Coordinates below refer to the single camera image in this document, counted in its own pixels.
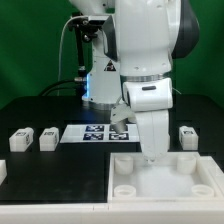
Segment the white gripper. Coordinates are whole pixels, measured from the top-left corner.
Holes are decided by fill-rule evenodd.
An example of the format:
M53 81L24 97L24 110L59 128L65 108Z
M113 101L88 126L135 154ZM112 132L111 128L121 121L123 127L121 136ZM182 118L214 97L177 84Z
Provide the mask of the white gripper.
M140 146L147 164L164 156L169 149L169 113L167 110L135 114Z

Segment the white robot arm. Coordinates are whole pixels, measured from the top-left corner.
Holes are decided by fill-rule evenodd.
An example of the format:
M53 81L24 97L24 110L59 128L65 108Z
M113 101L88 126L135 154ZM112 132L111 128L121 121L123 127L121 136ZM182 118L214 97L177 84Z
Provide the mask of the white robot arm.
M199 39L189 0L69 0L94 30L93 68L82 97L110 109L118 133L137 123L143 155L154 161L169 149L172 60L187 56Z

